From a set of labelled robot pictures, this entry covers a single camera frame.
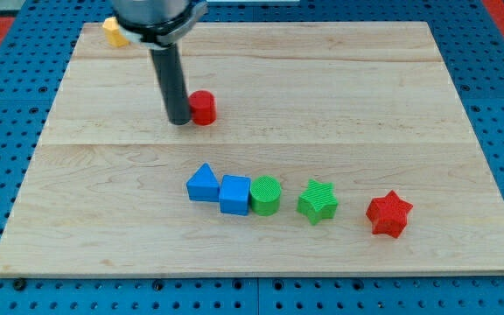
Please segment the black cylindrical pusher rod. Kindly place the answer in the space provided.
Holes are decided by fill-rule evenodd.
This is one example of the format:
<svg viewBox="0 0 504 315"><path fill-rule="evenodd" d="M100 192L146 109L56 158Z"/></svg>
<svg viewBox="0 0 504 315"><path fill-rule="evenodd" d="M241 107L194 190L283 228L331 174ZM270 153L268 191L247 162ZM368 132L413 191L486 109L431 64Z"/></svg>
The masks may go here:
<svg viewBox="0 0 504 315"><path fill-rule="evenodd" d="M177 44L161 50L151 50L158 85L163 97L168 121L184 125L192 119L186 81Z"/></svg>

